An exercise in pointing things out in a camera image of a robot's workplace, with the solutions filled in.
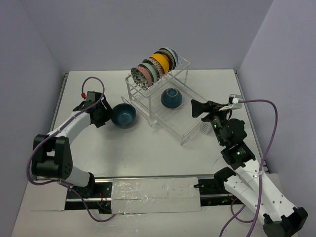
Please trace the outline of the dark blue ceramic bowl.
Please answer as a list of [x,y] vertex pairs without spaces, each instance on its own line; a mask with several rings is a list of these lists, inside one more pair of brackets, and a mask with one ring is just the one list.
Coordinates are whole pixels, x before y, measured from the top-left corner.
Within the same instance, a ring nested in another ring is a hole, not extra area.
[[128,104],[121,103],[113,107],[114,116],[111,121],[120,128],[128,128],[134,124],[136,119],[136,109]]

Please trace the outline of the beige bowl black rim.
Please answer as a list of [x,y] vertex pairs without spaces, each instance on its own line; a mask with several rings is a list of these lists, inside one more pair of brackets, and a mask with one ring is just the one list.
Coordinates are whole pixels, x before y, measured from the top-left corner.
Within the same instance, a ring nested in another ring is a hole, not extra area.
[[178,108],[183,101],[182,93],[176,88],[168,88],[161,94],[160,101],[167,108]]

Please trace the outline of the leaf patterned bowl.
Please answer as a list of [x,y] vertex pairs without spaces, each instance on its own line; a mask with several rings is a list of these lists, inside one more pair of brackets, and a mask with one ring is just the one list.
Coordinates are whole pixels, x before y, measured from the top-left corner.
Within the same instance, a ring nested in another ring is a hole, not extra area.
[[134,82],[143,90],[148,89],[147,81],[145,76],[138,70],[137,67],[131,68],[131,75],[133,77]]

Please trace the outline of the yellow bowl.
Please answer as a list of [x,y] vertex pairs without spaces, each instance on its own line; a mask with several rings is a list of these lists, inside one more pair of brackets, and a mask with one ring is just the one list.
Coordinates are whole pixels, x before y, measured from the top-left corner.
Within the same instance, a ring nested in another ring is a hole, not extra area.
[[164,74],[166,74],[169,71],[169,60],[164,54],[154,53],[150,56],[150,58],[155,59],[159,62],[159,64],[163,68]]

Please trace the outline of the pink patterned bowl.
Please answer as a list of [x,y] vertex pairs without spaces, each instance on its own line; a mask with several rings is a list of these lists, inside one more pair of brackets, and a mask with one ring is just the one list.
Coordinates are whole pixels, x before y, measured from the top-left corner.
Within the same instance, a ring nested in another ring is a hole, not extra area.
[[151,87],[153,84],[153,75],[150,70],[143,64],[139,64],[137,68],[145,76],[148,87]]

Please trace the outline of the light green ceramic bowl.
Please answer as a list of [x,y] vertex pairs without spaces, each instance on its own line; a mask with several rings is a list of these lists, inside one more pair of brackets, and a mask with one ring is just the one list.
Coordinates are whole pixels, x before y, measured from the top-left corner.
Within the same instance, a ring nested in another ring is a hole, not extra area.
[[158,81],[158,72],[156,70],[156,68],[154,67],[154,65],[152,63],[150,63],[148,60],[145,60],[142,65],[149,70],[149,72],[152,75],[152,82],[156,83]]

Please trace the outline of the red patterned white bowl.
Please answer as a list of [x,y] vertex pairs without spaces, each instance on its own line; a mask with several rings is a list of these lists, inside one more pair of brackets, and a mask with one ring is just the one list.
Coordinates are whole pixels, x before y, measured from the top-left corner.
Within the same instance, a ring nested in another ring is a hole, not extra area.
[[163,67],[161,66],[161,64],[158,62],[158,60],[156,60],[155,58],[150,57],[148,59],[157,69],[158,71],[158,78],[160,79],[163,75],[164,75],[164,70]]

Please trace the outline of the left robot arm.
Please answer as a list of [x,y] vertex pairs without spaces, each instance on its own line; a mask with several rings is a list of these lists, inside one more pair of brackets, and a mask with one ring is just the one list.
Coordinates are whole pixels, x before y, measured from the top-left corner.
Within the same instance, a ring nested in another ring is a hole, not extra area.
[[113,109],[103,93],[87,92],[67,121],[47,135],[34,138],[28,176],[44,177],[50,183],[59,181],[71,186],[84,198],[94,195],[94,175],[74,166],[71,143],[88,126],[99,128],[113,116]]

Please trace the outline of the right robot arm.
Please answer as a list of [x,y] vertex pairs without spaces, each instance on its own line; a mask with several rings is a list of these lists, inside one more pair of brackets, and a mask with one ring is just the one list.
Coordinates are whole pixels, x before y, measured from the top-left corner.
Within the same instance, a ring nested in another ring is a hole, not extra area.
[[308,217],[303,207],[296,207],[276,187],[263,170],[263,160],[258,160],[248,148],[245,122],[231,118],[232,110],[242,107],[244,100],[231,96],[227,104],[213,101],[201,103],[191,100],[192,116],[209,122],[227,167],[214,174],[214,185],[197,184],[200,190],[228,192],[254,213],[252,221],[263,226],[268,237],[291,237],[302,229]]

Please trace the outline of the white slotted spatula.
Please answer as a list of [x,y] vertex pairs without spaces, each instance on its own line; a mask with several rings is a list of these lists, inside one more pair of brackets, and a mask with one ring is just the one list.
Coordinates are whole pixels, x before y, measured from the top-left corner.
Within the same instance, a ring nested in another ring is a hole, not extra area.
[[210,133],[212,130],[211,122],[203,121],[200,125],[200,131],[204,134]]

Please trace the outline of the clear taped plastic sheet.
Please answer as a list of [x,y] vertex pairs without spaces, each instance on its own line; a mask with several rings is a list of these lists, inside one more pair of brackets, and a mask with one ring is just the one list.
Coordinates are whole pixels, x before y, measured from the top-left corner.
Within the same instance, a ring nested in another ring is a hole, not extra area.
[[199,212],[196,177],[115,179],[112,185],[113,214]]

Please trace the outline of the black mounting rail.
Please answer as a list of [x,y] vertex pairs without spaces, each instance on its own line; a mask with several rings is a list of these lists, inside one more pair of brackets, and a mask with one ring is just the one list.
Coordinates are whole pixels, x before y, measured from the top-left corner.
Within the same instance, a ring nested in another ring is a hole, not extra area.
[[94,193],[80,199],[67,192],[65,210],[97,210],[100,214],[198,212],[203,206],[230,205],[233,194],[212,176],[96,179]]

